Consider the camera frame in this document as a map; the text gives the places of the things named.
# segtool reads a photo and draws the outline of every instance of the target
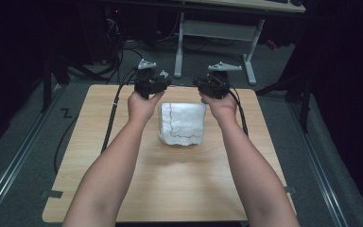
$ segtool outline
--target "forearm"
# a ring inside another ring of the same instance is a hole
[[[219,122],[237,192],[251,226],[286,226],[295,216],[273,168],[242,131],[235,118]]]
[[[130,186],[144,126],[128,122],[91,165],[78,187],[64,226],[114,226]]]

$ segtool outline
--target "hand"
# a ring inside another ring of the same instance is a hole
[[[154,114],[155,107],[163,95],[164,91],[146,100],[140,94],[133,91],[128,100],[129,121],[139,122],[145,125]]]
[[[209,104],[211,108],[211,113],[214,118],[219,121],[225,120],[235,120],[235,112],[237,108],[237,103],[235,102],[232,95],[227,94],[222,99],[211,98],[203,93],[199,93],[202,99]]]

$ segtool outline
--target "person's right arm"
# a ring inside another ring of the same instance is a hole
[[[299,226],[279,177],[239,126],[233,97],[200,95],[221,128],[234,184],[250,226]]]

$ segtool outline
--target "white towel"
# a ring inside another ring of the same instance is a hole
[[[205,112],[204,104],[163,103],[159,106],[159,137],[168,145],[200,144]]]

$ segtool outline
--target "desk top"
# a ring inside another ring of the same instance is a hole
[[[63,221],[82,176],[100,154],[116,91],[116,85],[90,88],[52,188],[63,194],[60,199],[48,199],[44,221]],[[120,93],[111,140],[127,122],[127,99],[132,91],[133,86],[125,86]],[[255,92],[237,91],[251,141],[285,184]],[[160,102],[200,103],[200,97],[197,88],[169,87]],[[158,131],[156,113],[144,130],[137,166],[118,222],[247,219],[233,183],[220,128],[209,107],[200,145],[169,146],[160,141]]]
[[[201,3],[201,4],[213,4],[229,7],[249,8],[249,9],[265,9],[281,12],[299,12],[304,13],[305,7],[296,7],[290,2],[277,3],[267,0],[183,0],[185,2]]]

